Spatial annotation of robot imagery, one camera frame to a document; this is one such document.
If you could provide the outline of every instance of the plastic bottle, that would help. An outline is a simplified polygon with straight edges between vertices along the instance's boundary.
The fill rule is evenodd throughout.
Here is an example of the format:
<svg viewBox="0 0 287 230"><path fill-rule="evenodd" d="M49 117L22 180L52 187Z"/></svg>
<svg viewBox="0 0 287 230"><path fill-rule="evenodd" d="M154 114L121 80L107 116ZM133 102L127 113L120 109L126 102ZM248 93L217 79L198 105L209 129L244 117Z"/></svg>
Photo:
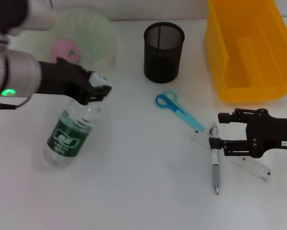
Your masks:
<svg viewBox="0 0 287 230"><path fill-rule="evenodd" d="M108 85L107 79L93 73L93 87ZM100 116L101 102L81 105L70 100L43 150L45 160L56 167L70 165Z"/></svg>

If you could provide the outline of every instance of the green bottle label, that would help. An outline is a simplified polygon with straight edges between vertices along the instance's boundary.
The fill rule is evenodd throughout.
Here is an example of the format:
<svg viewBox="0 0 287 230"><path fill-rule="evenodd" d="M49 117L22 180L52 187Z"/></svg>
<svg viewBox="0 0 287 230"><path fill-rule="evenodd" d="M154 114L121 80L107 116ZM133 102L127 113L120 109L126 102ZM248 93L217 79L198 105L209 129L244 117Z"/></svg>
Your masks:
<svg viewBox="0 0 287 230"><path fill-rule="evenodd" d="M58 121L47 145L65 157L76 157L89 133L82 133Z"/></svg>

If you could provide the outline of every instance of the yellow storage box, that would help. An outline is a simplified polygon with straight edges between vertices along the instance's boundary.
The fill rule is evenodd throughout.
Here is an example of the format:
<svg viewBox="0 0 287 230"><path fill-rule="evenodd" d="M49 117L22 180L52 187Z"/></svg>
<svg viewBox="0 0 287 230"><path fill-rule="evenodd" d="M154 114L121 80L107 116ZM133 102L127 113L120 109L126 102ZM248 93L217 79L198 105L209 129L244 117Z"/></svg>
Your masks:
<svg viewBox="0 0 287 230"><path fill-rule="evenodd" d="M287 93L287 28L273 0L208 0L205 45L219 98L273 100Z"/></svg>

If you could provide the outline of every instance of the pink toy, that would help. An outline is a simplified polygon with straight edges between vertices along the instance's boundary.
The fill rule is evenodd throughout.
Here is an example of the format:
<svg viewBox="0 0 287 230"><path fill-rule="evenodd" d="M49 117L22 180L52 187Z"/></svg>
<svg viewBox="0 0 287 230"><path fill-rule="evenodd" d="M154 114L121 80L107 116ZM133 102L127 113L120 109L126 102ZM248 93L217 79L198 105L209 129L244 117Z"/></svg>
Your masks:
<svg viewBox="0 0 287 230"><path fill-rule="evenodd" d="M53 63L56 63L57 58L63 58L69 62L76 63L80 60L80 50L72 40L61 39L52 44L50 56Z"/></svg>

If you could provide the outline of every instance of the pen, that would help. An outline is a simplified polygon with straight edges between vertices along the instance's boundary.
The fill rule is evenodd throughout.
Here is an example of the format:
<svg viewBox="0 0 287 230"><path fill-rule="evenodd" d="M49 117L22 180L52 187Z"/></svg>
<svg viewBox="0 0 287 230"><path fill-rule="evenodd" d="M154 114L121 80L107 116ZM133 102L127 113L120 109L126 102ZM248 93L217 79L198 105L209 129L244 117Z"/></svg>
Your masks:
<svg viewBox="0 0 287 230"><path fill-rule="evenodd" d="M209 131L209 134L214 137L218 138L218 127L217 124L214 122L212 128ZM212 150L212 180L213 186L215 189L216 194L219 194L219 187L220 187L220 166L219 166L219 150L213 149Z"/></svg>

